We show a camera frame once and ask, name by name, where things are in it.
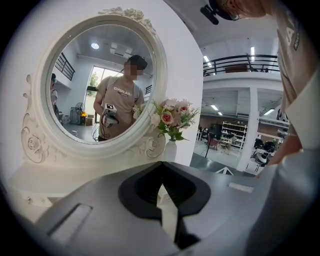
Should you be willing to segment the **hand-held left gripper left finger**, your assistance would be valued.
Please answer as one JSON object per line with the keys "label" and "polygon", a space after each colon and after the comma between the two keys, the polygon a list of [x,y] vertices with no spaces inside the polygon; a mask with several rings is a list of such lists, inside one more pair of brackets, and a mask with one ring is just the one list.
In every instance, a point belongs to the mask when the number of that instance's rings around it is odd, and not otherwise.
{"label": "hand-held left gripper left finger", "polygon": [[180,250],[161,221],[132,214],[118,192],[127,178],[159,165],[94,178],[45,211],[36,226],[74,256],[173,256]]}

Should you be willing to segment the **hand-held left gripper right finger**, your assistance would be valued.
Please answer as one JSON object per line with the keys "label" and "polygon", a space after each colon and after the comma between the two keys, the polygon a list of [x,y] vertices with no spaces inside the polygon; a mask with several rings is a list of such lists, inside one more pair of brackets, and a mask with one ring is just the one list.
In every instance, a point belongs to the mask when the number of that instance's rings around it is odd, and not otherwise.
{"label": "hand-held left gripper right finger", "polygon": [[175,256],[260,256],[250,234],[270,190],[270,176],[232,176],[163,162],[178,199]]}

